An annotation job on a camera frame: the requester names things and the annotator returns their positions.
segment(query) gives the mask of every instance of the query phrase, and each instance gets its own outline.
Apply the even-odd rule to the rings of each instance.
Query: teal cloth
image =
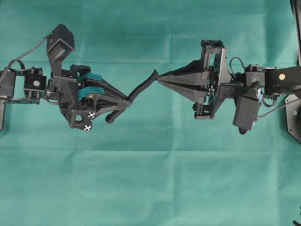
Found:
[[[199,59],[201,40],[222,40],[228,59],[246,65],[297,59],[289,0],[0,0],[0,15],[2,67],[62,23],[75,37],[64,69],[89,65],[126,95],[154,69]],[[45,48],[24,63],[49,78]],[[157,82],[113,124],[94,120],[91,132],[70,129],[45,101],[8,105],[0,225],[292,225],[300,220],[301,146],[286,132],[285,111],[244,136],[234,112],[227,100],[214,120],[196,121],[192,102]]]

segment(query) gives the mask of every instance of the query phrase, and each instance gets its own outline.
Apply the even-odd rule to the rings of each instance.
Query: black mount plate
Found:
[[[288,104],[297,99],[298,97],[295,94],[291,94],[285,99],[285,103]],[[300,105],[301,105],[301,99],[300,101],[296,101],[286,106],[285,109],[286,109],[287,131],[297,141],[301,143],[301,120],[298,119],[298,109]]]

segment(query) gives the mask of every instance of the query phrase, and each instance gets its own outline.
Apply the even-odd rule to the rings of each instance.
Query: electrical wire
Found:
[[[39,41],[39,43],[38,43],[35,47],[33,47],[32,49],[30,49],[30,50],[27,51],[26,53],[22,54],[22,55],[19,56],[18,58],[16,58],[16,59],[10,61],[9,64],[8,64],[8,66],[7,66],[7,68],[5,69],[5,71],[4,71],[4,73],[3,73],[3,75],[2,75],[1,78],[0,78],[0,83],[1,83],[1,81],[4,79],[5,75],[7,74],[7,72],[9,71],[9,69],[11,68],[11,66],[12,66],[15,62],[19,62],[19,63],[20,63],[20,59],[21,59],[21,58],[23,58],[24,56],[26,56],[26,55],[30,54],[31,52],[33,52],[34,50],[36,50],[36,49],[43,43],[43,41],[44,41],[45,39],[49,38],[50,36],[51,36],[50,34],[49,34],[49,35],[46,35],[44,38],[42,38],[42,39]]]
[[[59,105],[61,103],[61,97],[60,97],[60,94],[58,91],[56,91],[56,96],[57,96],[57,102],[53,102],[53,101],[50,101],[47,97],[45,97],[45,101],[51,105]]]
[[[231,69],[231,72],[232,72],[233,76],[234,76],[234,71],[233,71],[233,69],[232,69],[232,61],[233,61],[234,59],[239,60],[240,63],[241,63],[241,66],[243,67],[243,69],[246,69],[245,64],[244,64],[244,62],[242,61],[242,59],[240,59],[240,58],[237,57],[237,56],[233,57],[233,58],[230,60],[230,62],[229,62],[230,69]]]
[[[269,105],[267,102],[265,102],[264,99],[262,99],[262,103],[265,107],[272,107],[277,103],[277,99],[273,99],[273,103],[271,105]]]
[[[48,100],[47,98],[45,98],[45,101],[47,103],[51,104],[51,105],[59,105],[61,103],[60,101],[58,101],[58,102],[52,102],[52,101]]]
[[[288,106],[288,105],[290,105],[290,104],[292,104],[292,103],[295,103],[295,102],[297,102],[297,101],[300,101],[300,99],[293,100],[292,102],[289,102],[289,103],[287,103],[287,104],[285,104],[285,105],[276,107],[276,108],[274,108],[273,110],[271,110],[271,111],[269,111],[269,112],[267,112],[267,113],[265,113],[265,114],[263,114],[263,115],[257,116],[256,119],[262,119],[262,118],[268,116],[269,114],[273,113],[274,111],[279,110],[279,109],[281,109],[281,108],[284,108],[284,107],[286,107],[286,106]]]

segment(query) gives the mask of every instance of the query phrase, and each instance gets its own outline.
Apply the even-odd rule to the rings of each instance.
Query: screw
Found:
[[[280,75],[279,75],[279,79],[280,79],[280,80],[284,80],[284,79],[285,79],[285,74],[280,74]]]
[[[33,85],[34,85],[35,87],[38,87],[38,86],[40,86],[40,82],[39,82],[38,80],[36,80],[36,81],[33,82]]]

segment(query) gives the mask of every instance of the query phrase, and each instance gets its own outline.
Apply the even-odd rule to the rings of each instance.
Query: gold screw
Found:
[[[280,75],[279,75],[279,79],[280,79],[280,80],[284,80],[284,79],[285,79],[285,74],[280,74]]]

